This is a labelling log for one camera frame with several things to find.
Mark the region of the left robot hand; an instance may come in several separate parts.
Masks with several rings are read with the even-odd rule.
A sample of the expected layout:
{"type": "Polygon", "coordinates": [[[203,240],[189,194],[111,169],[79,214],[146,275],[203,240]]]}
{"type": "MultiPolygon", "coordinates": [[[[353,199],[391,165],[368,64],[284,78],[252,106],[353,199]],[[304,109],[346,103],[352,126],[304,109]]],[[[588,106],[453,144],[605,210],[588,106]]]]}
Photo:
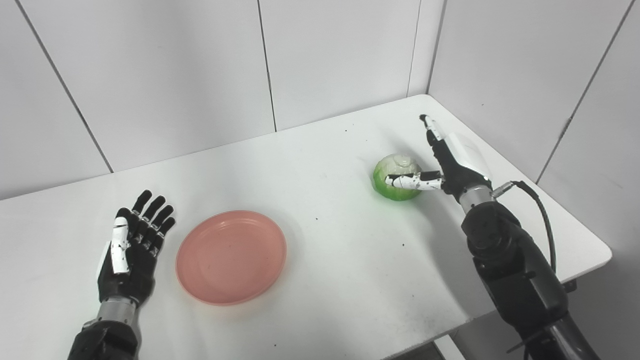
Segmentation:
{"type": "Polygon", "coordinates": [[[98,299],[124,298],[143,305],[154,290],[154,273],[174,208],[146,189],[131,208],[116,213],[112,239],[97,278],[98,299]]]}

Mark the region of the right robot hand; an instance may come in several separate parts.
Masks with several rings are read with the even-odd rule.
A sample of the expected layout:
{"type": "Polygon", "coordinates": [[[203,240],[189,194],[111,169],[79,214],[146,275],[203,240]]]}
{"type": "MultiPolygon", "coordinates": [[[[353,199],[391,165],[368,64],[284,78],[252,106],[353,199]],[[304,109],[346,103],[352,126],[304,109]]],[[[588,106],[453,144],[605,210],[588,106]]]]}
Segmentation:
{"type": "Polygon", "coordinates": [[[444,136],[436,121],[427,114],[419,116],[426,139],[439,170],[389,174],[385,184],[410,191],[443,191],[465,209],[492,202],[493,187],[489,169],[477,147],[455,133],[444,136]]]}

